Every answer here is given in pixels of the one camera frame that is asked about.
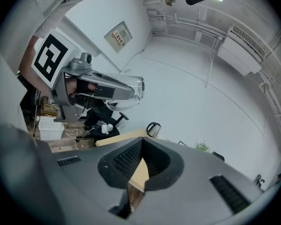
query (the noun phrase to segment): office chair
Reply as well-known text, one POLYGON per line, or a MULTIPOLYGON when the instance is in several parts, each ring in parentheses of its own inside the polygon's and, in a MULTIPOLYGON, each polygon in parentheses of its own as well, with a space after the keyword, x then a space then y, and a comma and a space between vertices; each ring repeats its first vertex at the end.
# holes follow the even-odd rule
POLYGON ((122 119, 129 120, 123 113, 119 113, 121 116, 118 120, 113 119, 112 116, 113 111, 111 111, 106 105, 100 108, 91 109, 88 111, 86 120, 84 122, 84 129, 89 131, 92 129, 92 126, 95 125, 98 121, 103 121, 106 124, 112 124, 113 130, 108 132, 108 134, 103 134, 101 132, 101 128, 98 130, 91 130, 89 135, 84 136, 77 136, 76 142, 78 143, 82 138, 93 138, 94 143, 98 140, 115 137, 120 135, 120 132, 116 128, 116 126, 121 122, 122 119))

